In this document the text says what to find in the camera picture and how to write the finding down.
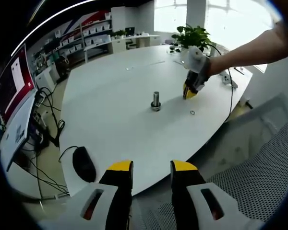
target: gray floor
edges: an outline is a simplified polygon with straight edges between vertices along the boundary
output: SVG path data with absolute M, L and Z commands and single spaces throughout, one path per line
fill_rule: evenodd
M 54 93 L 53 93 L 53 106 L 61 109 L 62 107 L 62 100 L 64 97 L 64 91 L 67 84 L 67 80 L 61 82 L 57 85 Z M 45 119 L 45 123 L 48 125 L 51 135 L 56 135 L 56 126 L 53 120 L 53 117 L 50 113 L 50 108 L 41 106 L 38 108 L 39 113 L 43 113 L 44 111 L 48 111 L 48 116 Z M 237 106 L 231 116 L 230 119 L 233 119 L 245 112 L 249 111 L 249 108 L 246 106 Z M 60 119 L 60 111 L 55 110 L 55 115 L 57 119 Z M 61 164 L 58 162 L 60 156 L 60 151 L 58 148 L 56 148 L 52 143 L 50 143 L 50 146 L 45 148 L 40 156 L 37 158 L 37 166 L 41 170 L 43 170 L 48 176 L 50 176 L 52 179 L 54 179 L 58 184 L 66 185 L 64 180 L 64 175 L 62 171 Z M 218 159 L 222 159 L 226 157 L 225 152 L 220 152 L 217 156 Z M 210 170 L 206 170 L 205 177 L 210 176 L 211 174 L 215 173 Z M 42 174 L 38 173 L 38 176 L 42 179 L 48 180 L 48 178 Z M 43 182 L 40 182 L 40 190 L 43 197 L 50 197 L 55 196 L 58 194 L 61 194 L 60 191 L 54 189 L 53 187 L 49 186 L 48 184 L 45 184 Z M 57 200 L 46 200 L 42 202 L 24 202 L 24 206 L 27 208 L 29 213 L 32 215 L 33 218 L 35 218 L 37 221 L 42 219 L 52 219 L 60 215 L 61 212 L 65 210 L 65 203 L 68 200 L 68 197 L 60 198 Z

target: oval table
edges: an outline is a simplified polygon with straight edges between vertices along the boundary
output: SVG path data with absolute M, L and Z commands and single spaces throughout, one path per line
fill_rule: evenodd
M 216 75 L 197 96 L 183 100 L 187 70 L 168 51 L 168 46 L 128 50 L 71 71 L 62 104 L 66 126 L 60 151 L 85 146 L 97 182 L 111 164 L 132 160 L 135 195 L 170 174 L 171 160 L 188 160 L 226 120 L 231 86 Z M 252 76 L 234 69 L 231 75 L 239 86 L 233 109 Z M 150 108 L 155 91 L 160 93 L 158 112 Z M 71 196 L 88 184 L 72 166 L 73 152 L 68 150 L 61 159 Z

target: computer screen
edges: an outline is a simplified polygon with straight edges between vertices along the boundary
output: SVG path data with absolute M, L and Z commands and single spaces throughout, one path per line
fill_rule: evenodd
M 126 28 L 126 35 L 127 36 L 131 36 L 131 35 L 134 35 L 134 27 L 128 27 Z
M 22 99 L 34 88 L 25 45 L 11 58 L 0 76 L 0 115 L 7 124 Z

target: computer mouse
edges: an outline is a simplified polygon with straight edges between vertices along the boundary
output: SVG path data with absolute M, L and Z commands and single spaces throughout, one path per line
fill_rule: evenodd
M 96 170 L 85 147 L 76 148 L 72 155 L 72 165 L 78 176 L 86 182 L 94 182 Z

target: window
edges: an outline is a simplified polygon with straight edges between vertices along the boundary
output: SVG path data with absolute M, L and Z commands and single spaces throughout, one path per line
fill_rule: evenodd
M 155 31 L 173 33 L 185 26 L 187 0 L 155 0 Z
M 205 28 L 210 39 L 233 50 L 273 28 L 273 20 L 260 0 L 207 0 Z M 267 65 L 258 65 L 265 72 Z

